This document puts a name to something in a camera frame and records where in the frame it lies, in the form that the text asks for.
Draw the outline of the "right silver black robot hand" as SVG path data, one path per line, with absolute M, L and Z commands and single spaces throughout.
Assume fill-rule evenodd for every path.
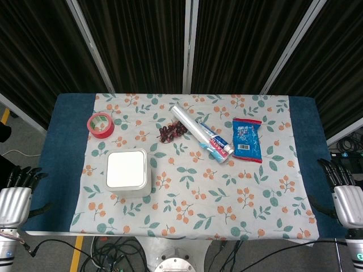
M 337 219 L 347 229 L 362 228 L 362 188 L 356 185 L 351 171 L 334 161 L 318 159 L 318 163 L 326 174 L 326 179 L 332 195 L 334 208 L 328 209 L 318 202 L 314 196 L 308 199 L 320 213 Z

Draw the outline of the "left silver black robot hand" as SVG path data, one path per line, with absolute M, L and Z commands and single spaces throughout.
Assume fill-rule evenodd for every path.
M 41 168 L 15 166 L 5 179 L 1 189 L 1 228 L 13 229 L 23 225 L 27 219 L 47 212 L 51 203 L 31 210 L 31 202 L 40 180 L 48 176 Z

